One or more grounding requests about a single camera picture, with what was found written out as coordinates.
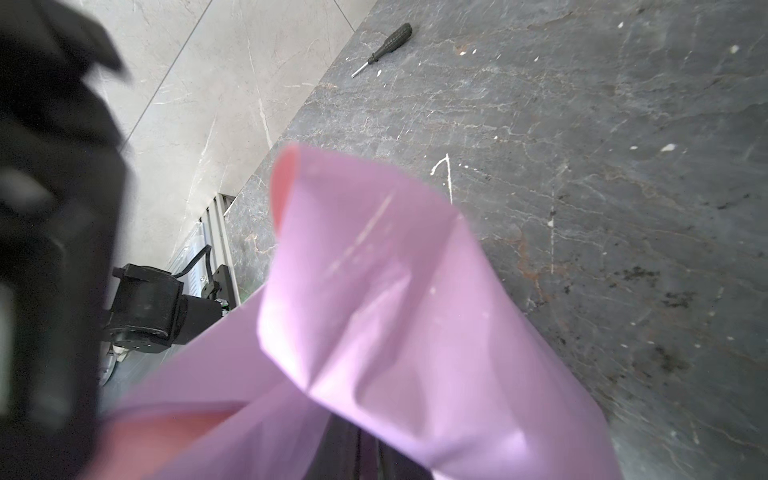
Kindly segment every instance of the gray marble table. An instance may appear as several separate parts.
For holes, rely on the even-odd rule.
[[[446,196],[429,173],[448,154],[454,204],[603,408],[626,478],[765,478],[766,30],[764,0],[380,0],[227,216],[241,293],[274,251],[281,145]]]

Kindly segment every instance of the pink fabric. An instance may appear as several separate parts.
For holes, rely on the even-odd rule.
[[[621,478],[601,410],[456,208],[392,167],[289,152],[268,285],[116,412],[244,405],[158,478],[301,478],[318,404],[455,479]]]

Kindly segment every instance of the screwdriver shaft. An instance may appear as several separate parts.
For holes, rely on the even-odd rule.
[[[360,72],[361,72],[361,71],[362,71],[362,70],[363,70],[365,67],[367,67],[368,65],[369,65],[369,63],[368,63],[368,62],[366,62],[366,63],[362,64],[362,67],[358,68],[358,69],[357,69],[357,71],[356,71],[355,73],[353,73],[353,74],[352,74],[352,78],[354,78],[355,76],[357,76],[357,74],[358,74],[358,73],[360,73]]]

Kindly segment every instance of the crumpled purple material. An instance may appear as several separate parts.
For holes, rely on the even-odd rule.
[[[457,480],[621,478],[601,410],[459,210],[393,167],[293,149],[266,286],[117,410],[244,406],[158,478],[301,478],[327,410]]]

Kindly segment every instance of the beige marble tile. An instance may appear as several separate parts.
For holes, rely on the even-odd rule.
[[[341,11],[344,12],[344,16],[349,20],[352,28],[357,30],[362,21],[365,20],[368,12],[373,8],[376,0],[336,0],[336,3],[341,8]]]
[[[237,194],[352,34],[333,0],[213,0],[134,134],[122,257],[164,267]]]
[[[208,0],[66,0],[109,31],[129,75],[98,69],[90,85],[128,135],[181,51]]]

